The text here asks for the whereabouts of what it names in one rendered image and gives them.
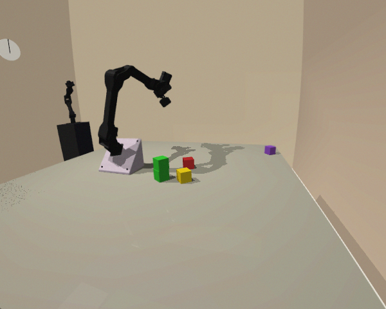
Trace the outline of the yellow block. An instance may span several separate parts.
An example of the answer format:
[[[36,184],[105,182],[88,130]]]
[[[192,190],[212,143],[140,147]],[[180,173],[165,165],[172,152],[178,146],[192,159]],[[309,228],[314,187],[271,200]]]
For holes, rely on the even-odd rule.
[[[176,169],[176,176],[177,176],[177,181],[179,181],[180,184],[188,183],[192,181],[192,171],[187,167]]]

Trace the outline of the green block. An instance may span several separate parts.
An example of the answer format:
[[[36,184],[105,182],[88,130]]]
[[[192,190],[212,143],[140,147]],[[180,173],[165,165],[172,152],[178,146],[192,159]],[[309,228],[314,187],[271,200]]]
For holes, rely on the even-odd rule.
[[[169,169],[169,158],[166,156],[157,156],[153,158],[154,169],[158,172]]]
[[[154,169],[154,179],[159,183],[169,180],[169,170],[158,172]]]

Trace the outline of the red block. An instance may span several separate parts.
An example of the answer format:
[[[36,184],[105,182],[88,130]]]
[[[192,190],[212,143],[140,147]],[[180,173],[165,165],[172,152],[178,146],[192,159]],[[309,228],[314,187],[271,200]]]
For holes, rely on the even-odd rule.
[[[194,169],[194,159],[193,157],[184,157],[183,158],[183,168]]]

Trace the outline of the small purple block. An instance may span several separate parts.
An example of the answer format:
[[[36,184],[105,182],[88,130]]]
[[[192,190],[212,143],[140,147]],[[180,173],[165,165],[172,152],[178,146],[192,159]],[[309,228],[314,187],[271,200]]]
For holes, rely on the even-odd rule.
[[[275,155],[275,152],[276,152],[276,147],[275,146],[271,146],[271,145],[266,145],[265,146],[265,154],[267,155]]]

